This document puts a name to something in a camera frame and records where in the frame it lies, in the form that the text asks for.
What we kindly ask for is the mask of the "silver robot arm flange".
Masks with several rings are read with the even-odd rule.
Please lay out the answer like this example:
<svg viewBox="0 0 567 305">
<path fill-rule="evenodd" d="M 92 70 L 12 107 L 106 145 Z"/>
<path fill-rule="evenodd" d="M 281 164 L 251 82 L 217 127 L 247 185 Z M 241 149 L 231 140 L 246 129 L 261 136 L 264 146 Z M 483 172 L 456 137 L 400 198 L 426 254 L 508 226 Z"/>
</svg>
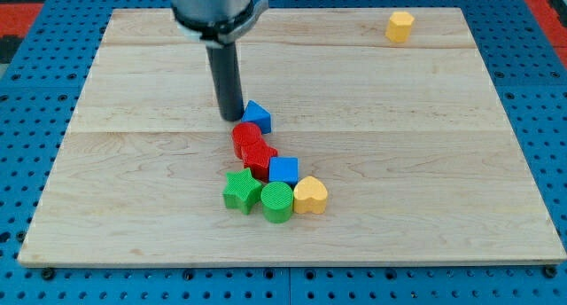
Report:
<svg viewBox="0 0 567 305">
<path fill-rule="evenodd" d="M 220 49 L 250 32 L 269 0 L 170 0 L 175 22 L 191 41 Z"/>
</svg>

